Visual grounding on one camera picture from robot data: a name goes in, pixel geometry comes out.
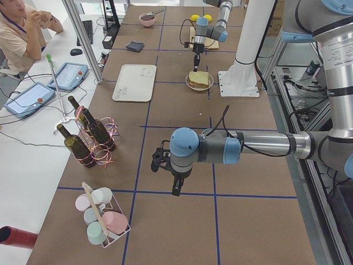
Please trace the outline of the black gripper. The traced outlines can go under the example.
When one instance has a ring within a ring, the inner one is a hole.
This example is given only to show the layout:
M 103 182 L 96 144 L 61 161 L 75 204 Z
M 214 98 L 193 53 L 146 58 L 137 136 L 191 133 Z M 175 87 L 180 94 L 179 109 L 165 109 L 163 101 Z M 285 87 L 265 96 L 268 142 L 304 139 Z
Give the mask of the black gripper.
M 200 55 L 204 52 L 204 44 L 203 43 L 194 43 L 192 50 L 195 53 L 193 71 L 197 72 L 197 69 L 198 69 L 199 64 L 200 64 Z
M 181 189 L 184 184 L 184 179 L 188 178 L 191 174 L 192 169 L 189 169 L 186 172 L 179 172 L 172 168 L 172 175 L 174 176 L 174 182 L 172 187 L 172 195 L 179 196 Z

